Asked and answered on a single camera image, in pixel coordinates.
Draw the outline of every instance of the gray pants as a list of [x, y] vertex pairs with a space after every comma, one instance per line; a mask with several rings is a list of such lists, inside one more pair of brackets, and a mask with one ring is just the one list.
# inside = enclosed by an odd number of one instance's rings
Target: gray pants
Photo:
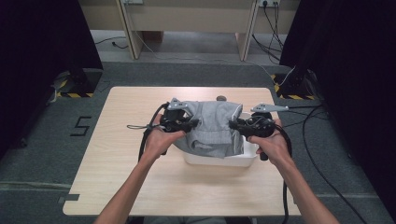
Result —
[[224, 217], [145, 217], [144, 224], [226, 224]]

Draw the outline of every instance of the dark curtain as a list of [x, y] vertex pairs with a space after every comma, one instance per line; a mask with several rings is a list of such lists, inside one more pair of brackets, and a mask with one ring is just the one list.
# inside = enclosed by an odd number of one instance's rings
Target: dark curtain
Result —
[[0, 1], [0, 158], [64, 71], [103, 69], [77, 0]]
[[315, 72], [337, 132], [396, 221], [395, 11], [393, 0], [302, 0], [281, 64]]

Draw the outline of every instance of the desk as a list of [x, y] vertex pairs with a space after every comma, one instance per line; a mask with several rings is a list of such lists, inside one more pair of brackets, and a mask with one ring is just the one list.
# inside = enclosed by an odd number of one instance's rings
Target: desk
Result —
[[[265, 88], [115, 87], [93, 131], [67, 201], [69, 216], [99, 215], [137, 163], [143, 131], [155, 110], [173, 97], [180, 101], [214, 101], [224, 95], [244, 111], [273, 104]], [[152, 166], [131, 216], [283, 216], [283, 179], [274, 165], [259, 158], [248, 167], [190, 165], [171, 146]], [[300, 215], [289, 194], [291, 215]]]
[[256, 0], [145, 0], [125, 6], [117, 0], [133, 59], [142, 49], [140, 31], [235, 33], [242, 61], [247, 57]]

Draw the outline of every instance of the gray fabric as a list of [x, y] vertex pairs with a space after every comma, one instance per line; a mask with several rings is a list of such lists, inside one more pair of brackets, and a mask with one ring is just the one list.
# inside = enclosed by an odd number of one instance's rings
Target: gray fabric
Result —
[[175, 146], [198, 156], [224, 158], [243, 154], [243, 138], [229, 127], [242, 113], [242, 105], [222, 101], [187, 103], [193, 119], [198, 119], [196, 128], [178, 139]]
[[226, 224], [224, 217], [145, 217], [144, 224]]

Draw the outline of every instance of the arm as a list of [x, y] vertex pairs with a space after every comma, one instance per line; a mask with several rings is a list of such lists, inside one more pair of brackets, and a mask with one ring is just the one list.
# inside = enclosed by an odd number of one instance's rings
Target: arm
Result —
[[[159, 123], [159, 120], [160, 117], [157, 117], [155, 122]], [[143, 153], [140, 162], [132, 170], [124, 184], [108, 202], [94, 223], [125, 223], [152, 164], [160, 158], [161, 154], [173, 142], [182, 136], [184, 136], [182, 131], [164, 133], [161, 130], [154, 129], [148, 136], [145, 153]]]
[[[280, 120], [276, 120], [276, 124], [281, 125]], [[267, 138], [250, 136], [248, 141], [260, 146], [257, 153], [265, 152], [268, 155], [288, 185], [306, 223], [338, 223], [306, 183], [288, 152], [285, 139], [278, 131]]]

